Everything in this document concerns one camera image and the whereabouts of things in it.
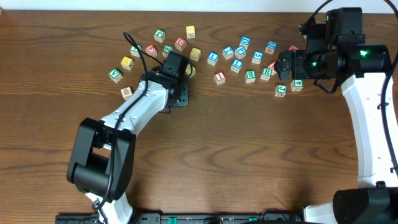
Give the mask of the green R block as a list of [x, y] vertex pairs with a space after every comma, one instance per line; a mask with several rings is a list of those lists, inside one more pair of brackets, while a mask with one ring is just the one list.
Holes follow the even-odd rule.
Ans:
[[269, 81], [270, 78], [272, 77], [272, 73], [273, 73], [272, 69], [264, 67], [262, 69], [262, 73], [261, 73], [260, 79], [261, 80], [265, 80], [265, 81]]

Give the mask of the yellow O block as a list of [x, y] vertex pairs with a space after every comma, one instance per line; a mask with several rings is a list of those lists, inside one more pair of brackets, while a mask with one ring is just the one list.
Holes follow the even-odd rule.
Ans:
[[190, 52], [190, 58], [194, 61], [199, 61], [200, 57], [201, 57], [201, 50], [193, 47]]

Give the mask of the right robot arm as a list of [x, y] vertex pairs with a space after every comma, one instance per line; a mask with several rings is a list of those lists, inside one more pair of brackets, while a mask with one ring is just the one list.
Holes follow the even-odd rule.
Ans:
[[335, 79], [353, 123], [358, 188], [335, 192], [332, 202], [303, 209], [306, 223], [397, 223], [397, 119], [392, 67], [382, 44], [286, 50], [275, 70], [281, 80]]

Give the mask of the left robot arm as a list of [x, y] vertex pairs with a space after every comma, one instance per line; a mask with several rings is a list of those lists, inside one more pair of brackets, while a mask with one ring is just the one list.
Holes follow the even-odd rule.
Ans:
[[92, 202], [101, 223], [129, 223], [134, 214], [126, 189], [132, 177], [136, 137], [164, 108], [188, 105], [188, 79], [171, 70], [150, 70], [136, 91], [99, 121], [79, 125], [67, 180]]

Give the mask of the red M block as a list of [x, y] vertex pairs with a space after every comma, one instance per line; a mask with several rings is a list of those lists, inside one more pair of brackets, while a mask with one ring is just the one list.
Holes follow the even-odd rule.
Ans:
[[289, 51], [296, 51], [296, 50], [298, 50], [299, 48], [297, 47], [297, 46], [295, 46], [295, 45], [291, 45], [290, 47], [289, 47]]

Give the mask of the yellow S block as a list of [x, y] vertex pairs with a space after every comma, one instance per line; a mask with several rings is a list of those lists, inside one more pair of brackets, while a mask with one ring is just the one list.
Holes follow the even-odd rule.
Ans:
[[191, 78], [192, 76], [194, 76], [194, 74], [196, 74], [196, 68], [193, 65], [187, 65], [185, 69], [185, 75], [188, 78]]

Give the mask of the red U block right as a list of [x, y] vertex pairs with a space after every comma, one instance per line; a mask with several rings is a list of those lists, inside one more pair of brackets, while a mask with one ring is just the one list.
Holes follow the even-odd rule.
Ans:
[[275, 75], [277, 73], [275, 70], [275, 61], [270, 63], [268, 68], [272, 70], [272, 75]]

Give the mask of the red u block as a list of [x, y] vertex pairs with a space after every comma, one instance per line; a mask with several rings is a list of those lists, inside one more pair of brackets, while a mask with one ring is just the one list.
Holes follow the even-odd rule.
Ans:
[[187, 40], [184, 39], [183, 37], [179, 37], [176, 41], [175, 41], [175, 48], [179, 51], [183, 51], [187, 46]]
[[272, 75], [275, 75], [277, 73], [275, 70], [275, 61], [270, 63], [268, 68], [272, 70]]

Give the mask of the green 4 block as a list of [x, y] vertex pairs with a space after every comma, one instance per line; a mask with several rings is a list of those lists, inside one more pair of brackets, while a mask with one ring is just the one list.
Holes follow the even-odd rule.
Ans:
[[303, 80], [292, 80], [290, 87], [292, 91], [301, 91], [304, 87]]

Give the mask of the blue D block right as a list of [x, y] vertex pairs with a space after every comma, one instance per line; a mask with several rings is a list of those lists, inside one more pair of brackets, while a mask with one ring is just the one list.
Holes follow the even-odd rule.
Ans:
[[265, 53], [272, 55], [276, 48], [277, 48], [277, 42], [270, 40], [266, 45]]

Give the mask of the blue d block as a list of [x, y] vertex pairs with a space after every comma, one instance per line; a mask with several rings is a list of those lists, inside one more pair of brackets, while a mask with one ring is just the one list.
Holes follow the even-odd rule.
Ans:
[[251, 38], [242, 36], [241, 40], [239, 42], [239, 45], [244, 47], [245, 49], [248, 49], [250, 42], [251, 42]]
[[277, 48], [277, 42], [270, 40], [266, 45], [265, 53], [272, 55], [276, 48]]

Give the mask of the green J block bottom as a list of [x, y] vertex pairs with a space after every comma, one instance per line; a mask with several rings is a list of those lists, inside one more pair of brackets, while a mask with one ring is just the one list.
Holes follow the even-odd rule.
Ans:
[[275, 96], [276, 97], [284, 97], [287, 93], [287, 87], [285, 85], [278, 84], [275, 87]]

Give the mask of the blue 5 block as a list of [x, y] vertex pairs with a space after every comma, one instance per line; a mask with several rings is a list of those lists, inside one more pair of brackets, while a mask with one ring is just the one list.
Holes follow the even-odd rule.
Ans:
[[255, 50], [252, 56], [252, 63], [260, 64], [264, 54], [261, 51]]

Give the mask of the green Z block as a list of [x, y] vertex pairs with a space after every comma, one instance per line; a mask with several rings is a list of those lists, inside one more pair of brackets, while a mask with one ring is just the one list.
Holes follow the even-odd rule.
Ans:
[[170, 52], [173, 52], [174, 48], [171, 45], [164, 45], [162, 49], [163, 57], [167, 58]]

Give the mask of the red I block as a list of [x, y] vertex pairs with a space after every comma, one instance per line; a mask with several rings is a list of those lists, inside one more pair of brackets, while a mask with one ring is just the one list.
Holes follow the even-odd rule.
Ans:
[[226, 75], [220, 71], [214, 75], [214, 81], [217, 85], [221, 85], [226, 81]]

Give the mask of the red U block left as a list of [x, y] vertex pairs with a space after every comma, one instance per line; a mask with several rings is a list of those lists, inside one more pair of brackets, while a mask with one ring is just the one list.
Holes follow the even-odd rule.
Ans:
[[176, 41], [175, 41], [175, 48], [179, 51], [183, 51], [187, 46], [187, 40], [184, 39], [183, 37], [179, 37]]

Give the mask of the green B block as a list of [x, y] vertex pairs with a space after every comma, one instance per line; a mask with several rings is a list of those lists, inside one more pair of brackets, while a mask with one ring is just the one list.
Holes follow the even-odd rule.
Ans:
[[245, 72], [245, 82], [253, 83], [256, 81], [256, 72], [254, 70], [247, 70]]

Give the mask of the red E block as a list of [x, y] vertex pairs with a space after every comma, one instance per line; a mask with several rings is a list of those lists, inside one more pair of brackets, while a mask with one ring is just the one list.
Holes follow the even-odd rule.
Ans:
[[148, 46], [145, 48], [145, 51], [146, 51], [147, 54], [149, 54], [149, 55], [152, 56], [152, 57], [156, 57], [156, 56], [158, 55], [157, 48], [156, 48], [156, 46], [153, 45], [153, 44], [148, 45]]

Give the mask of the blue L block left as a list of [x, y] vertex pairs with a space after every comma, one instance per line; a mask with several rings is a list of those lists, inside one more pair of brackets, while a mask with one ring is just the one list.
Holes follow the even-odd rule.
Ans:
[[215, 66], [217, 64], [217, 62], [218, 62], [218, 59], [219, 59], [219, 55], [217, 53], [210, 52], [208, 57], [207, 57], [207, 63], [212, 65], [212, 66]]

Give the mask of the blue l block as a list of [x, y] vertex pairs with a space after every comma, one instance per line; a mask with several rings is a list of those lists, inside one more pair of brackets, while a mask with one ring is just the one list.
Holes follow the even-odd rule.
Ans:
[[207, 57], [207, 63], [212, 65], [212, 66], [215, 66], [217, 64], [217, 62], [218, 62], [218, 59], [219, 59], [219, 55], [217, 53], [210, 52], [208, 57]]
[[235, 73], [239, 73], [242, 66], [243, 66], [243, 62], [241, 60], [234, 59], [231, 64], [231, 70]]

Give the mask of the plain wooden picture block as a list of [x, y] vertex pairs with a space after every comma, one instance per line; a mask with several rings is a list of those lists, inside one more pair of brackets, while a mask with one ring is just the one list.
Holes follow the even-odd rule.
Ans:
[[134, 92], [131, 87], [126, 87], [126, 88], [121, 89], [121, 94], [125, 101], [130, 99], [130, 97], [133, 95], [133, 93]]

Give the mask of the blue D block left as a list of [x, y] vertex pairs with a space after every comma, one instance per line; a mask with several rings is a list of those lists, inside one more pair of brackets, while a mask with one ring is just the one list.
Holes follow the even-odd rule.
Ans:
[[244, 47], [245, 49], [248, 49], [250, 42], [251, 42], [251, 38], [242, 36], [241, 40], [239, 42], [239, 45]]

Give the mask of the blue P block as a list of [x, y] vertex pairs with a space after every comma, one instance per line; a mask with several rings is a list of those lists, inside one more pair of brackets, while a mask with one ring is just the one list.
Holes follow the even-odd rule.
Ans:
[[247, 50], [244, 46], [239, 46], [238, 48], [235, 49], [234, 54], [237, 59], [242, 59], [246, 56]]

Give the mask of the blue L block right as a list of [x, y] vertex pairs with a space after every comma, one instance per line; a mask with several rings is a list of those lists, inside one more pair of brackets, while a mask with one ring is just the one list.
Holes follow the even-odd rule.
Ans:
[[243, 66], [243, 62], [241, 60], [234, 59], [231, 64], [231, 70], [235, 73], [239, 73], [242, 66]]

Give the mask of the yellow block left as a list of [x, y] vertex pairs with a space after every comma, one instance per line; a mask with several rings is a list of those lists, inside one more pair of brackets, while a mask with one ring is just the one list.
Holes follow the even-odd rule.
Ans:
[[132, 58], [123, 57], [123, 59], [121, 60], [121, 66], [126, 70], [131, 70], [134, 66], [134, 61]]

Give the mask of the green 7 block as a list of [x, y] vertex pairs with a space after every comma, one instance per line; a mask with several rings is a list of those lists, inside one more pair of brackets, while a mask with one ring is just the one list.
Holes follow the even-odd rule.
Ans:
[[132, 45], [130, 48], [130, 53], [133, 57], [140, 57], [139, 53], [142, 50], [142, 46], [139, 44], [137, 46], [138, 48], [135, 48], [135, 46]]

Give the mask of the yellow block top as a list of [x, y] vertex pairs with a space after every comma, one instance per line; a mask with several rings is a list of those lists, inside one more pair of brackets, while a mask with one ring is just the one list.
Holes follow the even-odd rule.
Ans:
[[194, 39], [196, 37], [195, 26], [186, 26], [186, 35], [188, 39]]

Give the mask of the blue 2 block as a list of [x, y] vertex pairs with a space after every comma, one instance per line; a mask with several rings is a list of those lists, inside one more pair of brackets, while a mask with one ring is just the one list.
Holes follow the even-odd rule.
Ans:
[[234, 55], [234, 49], [232, 48], [232, 46], [227, 46], [223, 49], [222, 51], [222, 55], [226, 60], [229, 60], [231, 57], [233, 57]]

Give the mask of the green V block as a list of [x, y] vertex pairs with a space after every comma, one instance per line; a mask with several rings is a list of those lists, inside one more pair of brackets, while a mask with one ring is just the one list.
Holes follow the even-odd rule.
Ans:
[[115, 83], [117, 83], [117, 82], [119, 82], [120, 80], [123, 79], [122, 73], [121, 73], [117, 68], [112, 69], [112, 70], [108, 73], [108, 76], [109, 76], [110, 79], [112, 79], [112, 81], [114, 81]]

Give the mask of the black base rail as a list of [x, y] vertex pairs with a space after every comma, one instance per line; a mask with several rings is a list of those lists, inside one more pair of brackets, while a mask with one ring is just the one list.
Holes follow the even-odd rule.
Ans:
[[[100, 224], [104, 223], [98, 214], [57, 215], [55, 224]], [[264, 215], [161, 215], [142, 213], [133, 216], [128, 224], [241, 224], [241, 223], [304, 223], [299, 215], [287, 213], [265, 213]]]

